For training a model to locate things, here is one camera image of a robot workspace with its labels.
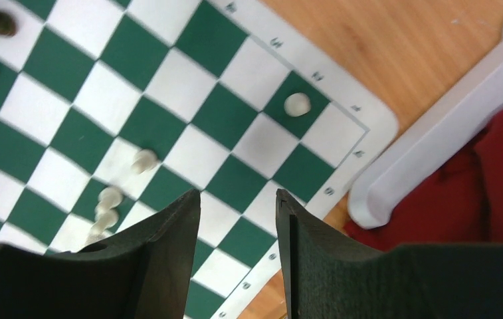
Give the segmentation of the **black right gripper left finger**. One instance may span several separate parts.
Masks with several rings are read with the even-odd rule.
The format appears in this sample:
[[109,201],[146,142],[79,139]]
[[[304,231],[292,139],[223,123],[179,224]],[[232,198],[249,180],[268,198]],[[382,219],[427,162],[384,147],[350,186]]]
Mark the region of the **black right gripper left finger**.
[[192,189],[76,253],[0,244],[0,318],[182,318],[200,215]]

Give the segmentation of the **green white chess board mat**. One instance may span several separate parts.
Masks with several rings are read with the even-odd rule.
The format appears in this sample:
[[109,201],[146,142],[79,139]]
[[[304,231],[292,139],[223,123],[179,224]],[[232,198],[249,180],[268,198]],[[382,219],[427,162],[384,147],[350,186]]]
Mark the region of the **green white chess board mat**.
[[[237,318],[279,270],[276,190],[318,217],[396,135],[374,94],[258,1],[0,1],[0,242],[81,249],[201,192],[186,318]],[[309,113],[284,101],[305,93]],[[134,156],[159,164],[136,174]]]

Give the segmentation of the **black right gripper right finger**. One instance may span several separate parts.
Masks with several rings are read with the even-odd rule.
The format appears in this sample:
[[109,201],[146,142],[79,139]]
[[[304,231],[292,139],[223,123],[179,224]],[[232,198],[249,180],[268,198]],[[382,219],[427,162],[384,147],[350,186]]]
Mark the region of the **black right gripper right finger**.
[[503,244],[382,252],[276,192],[289,318],[503,318]]

